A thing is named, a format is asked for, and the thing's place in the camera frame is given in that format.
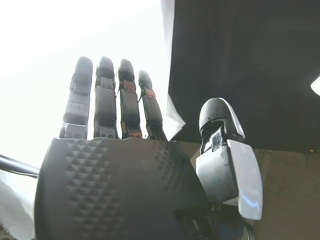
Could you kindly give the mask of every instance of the black surface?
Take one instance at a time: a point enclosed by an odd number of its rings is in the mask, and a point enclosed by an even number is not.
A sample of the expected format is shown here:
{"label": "black surface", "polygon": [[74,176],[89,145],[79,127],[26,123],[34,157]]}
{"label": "black surface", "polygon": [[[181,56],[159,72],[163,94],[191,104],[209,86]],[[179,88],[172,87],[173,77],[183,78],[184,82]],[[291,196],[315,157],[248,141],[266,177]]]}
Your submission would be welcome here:
{"label": "black surface", "polygon": [[319,12],[314,0],[176,0],[169,94],[186,125],[175,139],[200,143],[201,107],[222,97],[252,147],[320,147]]}
{"label": "black surface", "polygon": [[185,240],[176,211],[202,207],[178,142],[54,138],[38,178],[36,239]]}

